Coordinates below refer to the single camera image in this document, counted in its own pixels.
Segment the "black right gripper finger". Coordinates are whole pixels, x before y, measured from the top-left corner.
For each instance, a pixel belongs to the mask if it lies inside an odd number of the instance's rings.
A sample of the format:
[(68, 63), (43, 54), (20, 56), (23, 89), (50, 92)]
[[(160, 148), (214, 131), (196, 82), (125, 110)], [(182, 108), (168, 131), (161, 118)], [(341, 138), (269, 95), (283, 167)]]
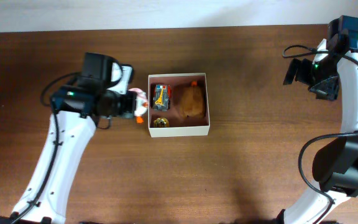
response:
[(316, 99), (334, 101), (339, 94), (339, 77), (329, 77), (308, 89), (316, 95)]
[(300, 66), (300, 60), (298, 60), (296, 58), (294, 58), (290, 62), (289, 66), (288, 66), (287, 73), (286, 73), (284, 81), (283, 81), (283, 85), (291, 85), (293, 83), (299, 66)]

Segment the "pink white duck toy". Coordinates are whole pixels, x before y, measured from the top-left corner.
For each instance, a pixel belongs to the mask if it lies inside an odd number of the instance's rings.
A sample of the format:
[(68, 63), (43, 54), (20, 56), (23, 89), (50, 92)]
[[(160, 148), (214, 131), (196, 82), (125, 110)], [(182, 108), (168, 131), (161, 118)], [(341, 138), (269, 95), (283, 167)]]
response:
[(149, 108), (149, 100), (146, 96), (146, 92), (140, 88), (131, 88), (129, 91), (136, 93), (134, 116), (136, 123), (142, 124), (144, 122), (142, 116)]

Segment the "yellow round wheel toy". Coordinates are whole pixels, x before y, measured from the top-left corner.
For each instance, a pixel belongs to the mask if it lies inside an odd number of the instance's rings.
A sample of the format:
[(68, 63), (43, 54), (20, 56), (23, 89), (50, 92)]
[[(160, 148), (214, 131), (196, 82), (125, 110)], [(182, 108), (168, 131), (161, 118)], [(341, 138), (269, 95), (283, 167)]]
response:
[(154, 128), (169, 128), (170, 123), (167, 118), (157, 118), (153, 121)]

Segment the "white box pink inside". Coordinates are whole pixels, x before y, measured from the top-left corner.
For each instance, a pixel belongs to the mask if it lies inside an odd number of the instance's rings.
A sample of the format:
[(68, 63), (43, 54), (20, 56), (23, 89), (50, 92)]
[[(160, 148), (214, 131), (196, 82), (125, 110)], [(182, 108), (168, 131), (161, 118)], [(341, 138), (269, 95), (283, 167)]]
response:
[[(196, 82), (203, 91), (205, 113), (202, 118), (184, 118), (178, 108), (179, 99), (182, 96), (181, 89)], [(152, 108), (155, 86), (158, 84), (169, 85), (172, 90), (170, 109), (159, 111)], [(179, 136), (206, 136), (210, 128), (208, 87), (205, 73), (173, 73), (155, 74), (148, 77), (149, 111), (147, 124), (150, 136), (153, 138), (179, 137)], [(168, 120), (169, 126), (157, 128), (154, 121), (158, 118)]]

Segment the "brown plush toy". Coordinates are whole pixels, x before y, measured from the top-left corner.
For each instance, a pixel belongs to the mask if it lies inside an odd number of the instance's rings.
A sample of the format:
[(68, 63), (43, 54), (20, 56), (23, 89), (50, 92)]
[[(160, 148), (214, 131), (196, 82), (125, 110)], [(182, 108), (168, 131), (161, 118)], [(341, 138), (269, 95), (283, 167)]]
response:
[(206, 114), (206, 103), (204, 91), (197, 81), (179, 85), (175, 88), (178, 112), (182, 119), (204, 118)]

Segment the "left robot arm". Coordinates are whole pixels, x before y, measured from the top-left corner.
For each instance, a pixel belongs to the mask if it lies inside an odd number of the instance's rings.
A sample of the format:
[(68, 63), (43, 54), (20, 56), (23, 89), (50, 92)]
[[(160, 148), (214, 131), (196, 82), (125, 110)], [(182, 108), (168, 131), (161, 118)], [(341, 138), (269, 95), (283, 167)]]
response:
[(50, 97), (48, 135), (32, 178), (9, 217), (0, 223), (64, 223), (78, 166), (100, 119), (132, 119), (136, 92), (129, 64), (113, 57), (85, 53), (81, 71)]

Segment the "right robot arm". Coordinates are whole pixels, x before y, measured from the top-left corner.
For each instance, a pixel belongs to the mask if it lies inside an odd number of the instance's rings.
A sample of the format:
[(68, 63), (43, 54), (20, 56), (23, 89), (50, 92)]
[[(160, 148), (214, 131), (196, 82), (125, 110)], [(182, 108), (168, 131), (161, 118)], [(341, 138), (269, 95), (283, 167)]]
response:
[(342, 100), (341, 130), (315, 155), (313, 180), (276, 223), (324, 223), (338, 205), (358, 196), (358, 18), (341, 16), (315, 48), (291, 55), (284, 84), (302, 82), (321, 100)]

